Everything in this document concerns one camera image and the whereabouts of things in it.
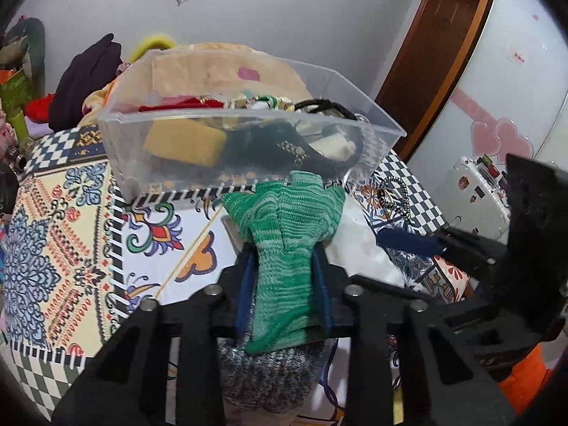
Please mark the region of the orange sleeve forearm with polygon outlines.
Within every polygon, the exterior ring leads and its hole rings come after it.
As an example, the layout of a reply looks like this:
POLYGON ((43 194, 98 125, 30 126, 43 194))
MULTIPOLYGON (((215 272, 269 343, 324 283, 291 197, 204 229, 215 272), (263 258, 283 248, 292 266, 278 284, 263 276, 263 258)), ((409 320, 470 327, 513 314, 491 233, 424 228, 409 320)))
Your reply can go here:
POLYGON ((521 414, 530 406, 551 375, 552 371, 543 360, 542 347, 537 345, 526 358, 513 366, 511 374, 499 382, 498 386, 516 414, 521 414))

